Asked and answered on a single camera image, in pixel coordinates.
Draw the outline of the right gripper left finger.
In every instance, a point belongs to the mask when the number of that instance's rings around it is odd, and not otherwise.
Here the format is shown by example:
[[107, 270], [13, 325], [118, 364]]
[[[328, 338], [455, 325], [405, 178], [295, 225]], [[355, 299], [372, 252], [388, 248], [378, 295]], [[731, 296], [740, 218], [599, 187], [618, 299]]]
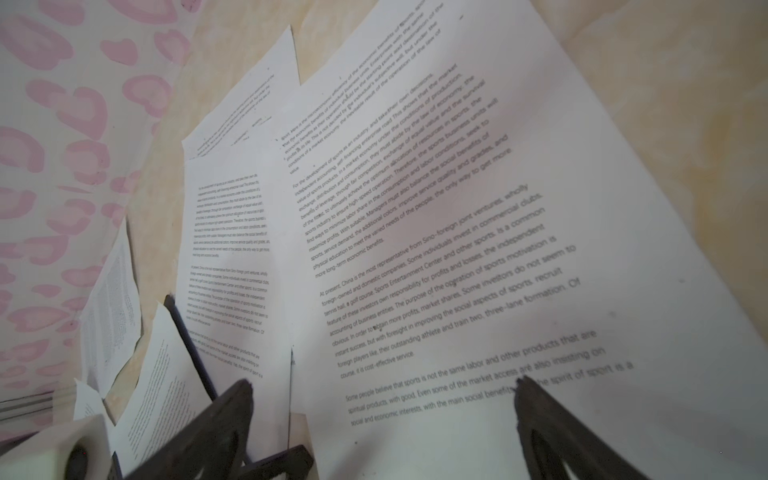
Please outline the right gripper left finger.
[[130, 479], [254, 479], [244, 464], [253, 389], [242, 379], [219, 396]]

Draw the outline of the printed paper sheet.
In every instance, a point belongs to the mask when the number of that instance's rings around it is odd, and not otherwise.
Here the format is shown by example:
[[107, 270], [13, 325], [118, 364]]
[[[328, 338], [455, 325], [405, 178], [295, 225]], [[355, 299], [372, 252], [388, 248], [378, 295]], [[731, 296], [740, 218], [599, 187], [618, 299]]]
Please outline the printed paper sheet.
[[274, 120], [324, 479], [527, 476], [535, 379], [653, 479], [767, 475], [767, 348], [526, 1], [380, 1]]
[[149, 460], [211, 404], [169, 310], [157, 306], [136, 388], [116, 424], [98, 393], [76, 381], [74, 418], [100, 416], [123, 475]]
[[176, 306], [217, 393], [253, 387], [247, 453], [289, 437], [290, 346], [264, 203], [261, 148], [242, 143], [185, 165]]

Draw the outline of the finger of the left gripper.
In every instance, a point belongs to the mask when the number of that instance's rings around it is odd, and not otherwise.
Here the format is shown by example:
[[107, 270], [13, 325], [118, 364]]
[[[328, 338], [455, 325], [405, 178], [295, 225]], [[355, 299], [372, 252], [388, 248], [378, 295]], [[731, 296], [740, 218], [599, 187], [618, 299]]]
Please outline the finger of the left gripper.
[[287, 480], [306, 480], [314, 458], [304, 445], [297, 445], [242, 467], [239, 480], [268, 480], [284, 475]]

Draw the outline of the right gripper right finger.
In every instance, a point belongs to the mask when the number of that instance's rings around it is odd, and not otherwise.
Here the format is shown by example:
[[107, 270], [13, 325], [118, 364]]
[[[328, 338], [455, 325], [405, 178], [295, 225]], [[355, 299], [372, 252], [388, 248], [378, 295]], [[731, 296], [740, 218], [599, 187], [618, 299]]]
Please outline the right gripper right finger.
[[516, 381], [514, 406], [523, 457], [532, 479], [643, 479], [534, 379]]

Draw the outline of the blue folder black inside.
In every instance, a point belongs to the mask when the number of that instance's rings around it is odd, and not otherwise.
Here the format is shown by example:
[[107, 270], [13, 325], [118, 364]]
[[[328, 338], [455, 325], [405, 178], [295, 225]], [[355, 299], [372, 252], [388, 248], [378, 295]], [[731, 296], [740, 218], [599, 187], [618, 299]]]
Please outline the blue folder black inside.
[[199, 356], [199, 353], [189, 334], [189, 331], [184, 324], [182, 316], [176, 306], [175, 297], [172, 294], [167, 294], [164, 298], [163, 305], [171, 315], [174, 325], [176, 326], [176, 329], [179, 332], [181, 340], [190, 356], [194, 369], [206, 393], [208, 394], [211, 400], [216, 400], [218, 397], [218, 394], [210, 379], [210, 376], [208, 375], [205, 365], [203, 364]]

